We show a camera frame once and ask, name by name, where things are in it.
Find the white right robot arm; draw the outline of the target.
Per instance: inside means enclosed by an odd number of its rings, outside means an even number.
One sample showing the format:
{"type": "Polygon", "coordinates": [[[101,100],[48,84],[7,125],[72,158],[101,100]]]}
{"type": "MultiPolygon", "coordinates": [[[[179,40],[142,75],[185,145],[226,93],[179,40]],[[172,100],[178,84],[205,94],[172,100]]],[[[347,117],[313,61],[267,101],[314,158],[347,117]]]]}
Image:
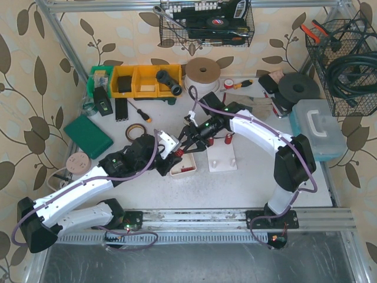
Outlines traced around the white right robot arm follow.
{"type": "Polygon", "coordinates": [[[265,216],[277,218],[286,214],[303,191],[301,185],[308,180],[315,181],[312,175],[316,162],[309,139],[303,134],[282,133],[252,115],[246,106],[235,101],[224,104],[213,92],[201,99],[192,94],[190,98],[202,107],[209,119],[196,125],[190,115],[186,116],[187,124],[178,136],[183,152],[207,150],[210,138],[222,130],[247,138],[275,159],[273,177],[277,186],[265,205],[265,216]]]}

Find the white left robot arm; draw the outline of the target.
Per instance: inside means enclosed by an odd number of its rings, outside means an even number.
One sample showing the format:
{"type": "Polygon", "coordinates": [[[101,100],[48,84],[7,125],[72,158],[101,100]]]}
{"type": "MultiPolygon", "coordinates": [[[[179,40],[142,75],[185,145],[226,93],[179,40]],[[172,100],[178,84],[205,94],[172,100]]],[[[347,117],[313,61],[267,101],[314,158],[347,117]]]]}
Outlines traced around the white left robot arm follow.
{"type": "Polygon", "coordinates": [[[79,206],[148,170],[156,170],[165,176],[181,161],[175,154],[180,145],[176,137],[164,131],[156,131],[154,135],[143,134],[131,145],[106,155],[97,166],[66,187],[37,200],[29,197],[21,199],[17,204],[14,231],[21,231],[25,241],[20,243],[12,238],[12,243],[36,254],[48,249],[60,236],[76,229],[117,227],[123,217],[123,209],[115,199],[101,201],[88,209],[79,209],[79,206]]]}

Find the white parts tray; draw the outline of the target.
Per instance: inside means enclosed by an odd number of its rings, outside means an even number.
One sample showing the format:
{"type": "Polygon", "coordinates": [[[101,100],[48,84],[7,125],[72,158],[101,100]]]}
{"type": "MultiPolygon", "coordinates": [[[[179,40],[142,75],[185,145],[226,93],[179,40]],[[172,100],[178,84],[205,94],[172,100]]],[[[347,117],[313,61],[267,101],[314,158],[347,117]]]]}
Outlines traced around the white parts tray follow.
{"type": "Polygon", "coordinates": [[[170,170],[170,176],[173,179],[182,179],[184,177],[189,177],[195,174],[197,166],[195,163],[194,155],[192,153],[187,153],[182,155],[182,161],[170,170]]]}

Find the brown tape roll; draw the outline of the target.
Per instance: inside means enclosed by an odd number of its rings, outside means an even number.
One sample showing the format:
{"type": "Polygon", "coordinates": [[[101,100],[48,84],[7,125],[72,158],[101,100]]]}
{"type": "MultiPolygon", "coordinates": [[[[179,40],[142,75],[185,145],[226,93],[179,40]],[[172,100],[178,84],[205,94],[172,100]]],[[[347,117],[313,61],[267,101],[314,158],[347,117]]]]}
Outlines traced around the brown tape roll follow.
{"type": "Polygon", "coordinates": [[[141,137],[142,135],[147,133],[147,129],[144,125],[140,123],[134,123],[127,127],[125,130],[125,137],[126,139],[132,143],[137,138],[141,137]]]}

